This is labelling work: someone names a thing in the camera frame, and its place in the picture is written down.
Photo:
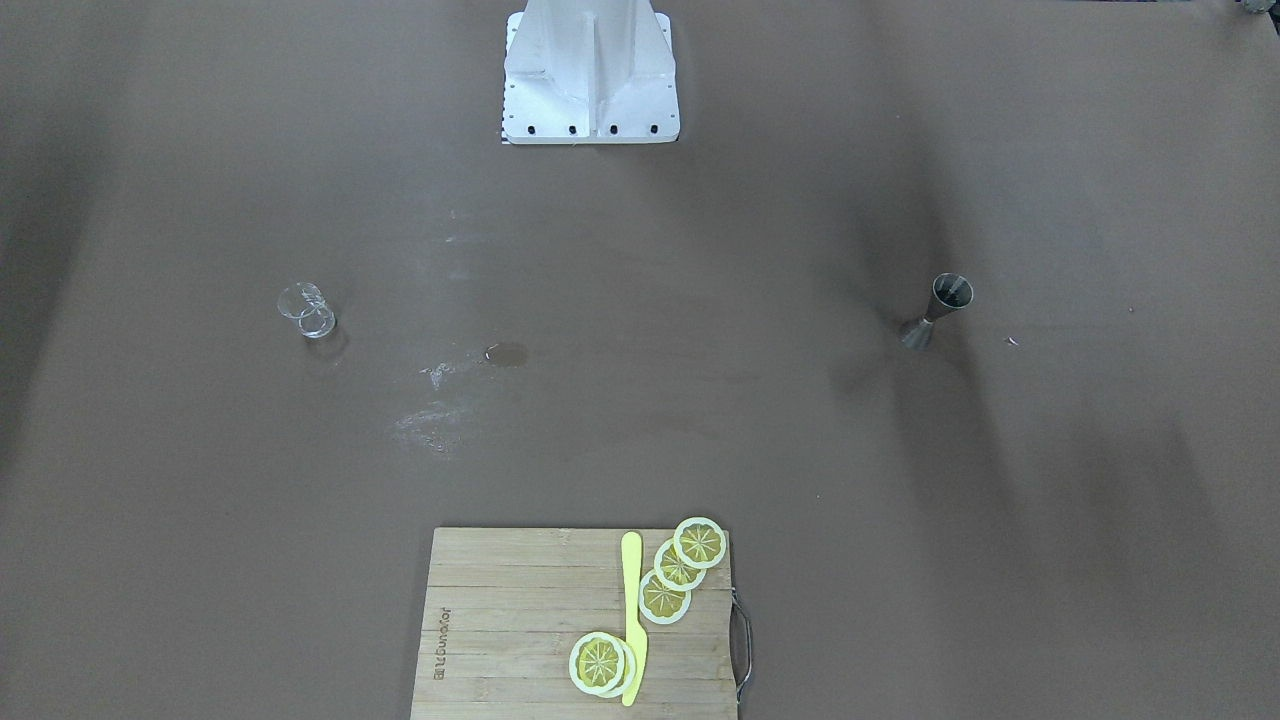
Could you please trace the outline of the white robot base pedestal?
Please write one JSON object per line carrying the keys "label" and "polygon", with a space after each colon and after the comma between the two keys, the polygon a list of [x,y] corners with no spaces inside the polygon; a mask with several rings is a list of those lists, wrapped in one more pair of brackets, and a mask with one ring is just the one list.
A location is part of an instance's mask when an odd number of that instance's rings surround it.
{"label": "white robot base pedestal", "polygon": [[677,141],[672,35],[671,19],[649,1],[527,3],[506,19],[502,141]]}

